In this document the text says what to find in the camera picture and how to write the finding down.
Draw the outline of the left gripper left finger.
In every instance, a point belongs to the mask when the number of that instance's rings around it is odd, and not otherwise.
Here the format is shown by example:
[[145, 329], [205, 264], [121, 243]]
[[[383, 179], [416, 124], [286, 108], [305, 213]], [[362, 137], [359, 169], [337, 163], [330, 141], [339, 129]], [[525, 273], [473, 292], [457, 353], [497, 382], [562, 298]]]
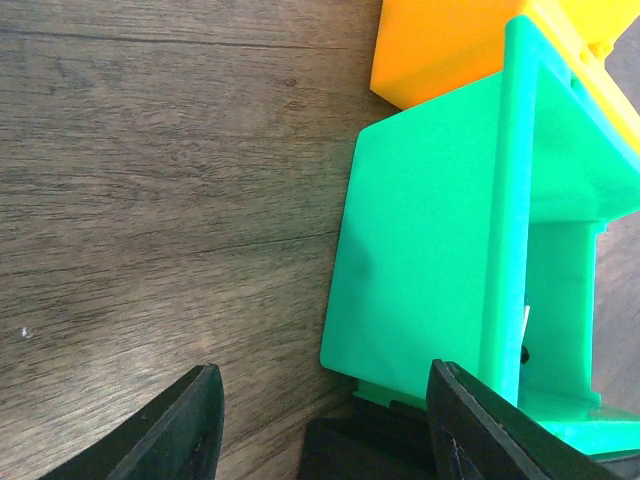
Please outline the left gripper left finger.
[[213, 479], [224, 428], [219, 367], [197, 365], [45, 479]]

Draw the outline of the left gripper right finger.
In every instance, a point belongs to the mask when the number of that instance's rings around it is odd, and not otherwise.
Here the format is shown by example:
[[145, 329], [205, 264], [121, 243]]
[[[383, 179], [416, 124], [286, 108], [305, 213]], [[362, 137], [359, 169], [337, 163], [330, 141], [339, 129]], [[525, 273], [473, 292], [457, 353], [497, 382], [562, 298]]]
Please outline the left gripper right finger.
[[432, 362], [427, 413], [441, 479], [617, 479], [453, 362]]

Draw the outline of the orange candy bin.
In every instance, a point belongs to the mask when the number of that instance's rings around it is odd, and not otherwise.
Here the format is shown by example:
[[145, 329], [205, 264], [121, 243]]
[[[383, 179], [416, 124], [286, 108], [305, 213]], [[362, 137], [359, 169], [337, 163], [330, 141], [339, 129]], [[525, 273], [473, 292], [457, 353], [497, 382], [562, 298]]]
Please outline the orange candy bin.
[[385, 1], [371, 90], [400, 109], [499, 72], [505, 28], [528, 17], [559, 52], [621, 136], [639, 146], [639, 115], [605, 69], [638, 18], [636, 1]]

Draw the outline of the black candy bin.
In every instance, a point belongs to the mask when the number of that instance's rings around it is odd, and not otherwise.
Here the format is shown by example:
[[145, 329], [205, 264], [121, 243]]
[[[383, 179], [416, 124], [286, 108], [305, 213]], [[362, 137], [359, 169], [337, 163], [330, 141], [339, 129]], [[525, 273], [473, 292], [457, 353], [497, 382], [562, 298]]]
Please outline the black candy bin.
[[[637, 453], [587, 456], [616, 473], [639, 476]], [[319, 419], [306, 428], [301, 479], [441, 479], [429, 418], [412, 408], [358, 401], [349, 419]]]

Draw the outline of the green candy bin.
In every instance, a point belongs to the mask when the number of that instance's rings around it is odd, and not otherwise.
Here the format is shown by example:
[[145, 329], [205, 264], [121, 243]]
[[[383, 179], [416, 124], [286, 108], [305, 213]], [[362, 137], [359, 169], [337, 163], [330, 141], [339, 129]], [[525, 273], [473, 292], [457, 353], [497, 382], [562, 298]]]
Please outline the green candy bin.
[[592, 388], [592, 342], [596, 239], [638, 210], [639, 158], [527, 17], [505, 53], [359, 134], [320, 361], [418, 408], [452, 361], [585, 454], [635, 451], [638, 416]]

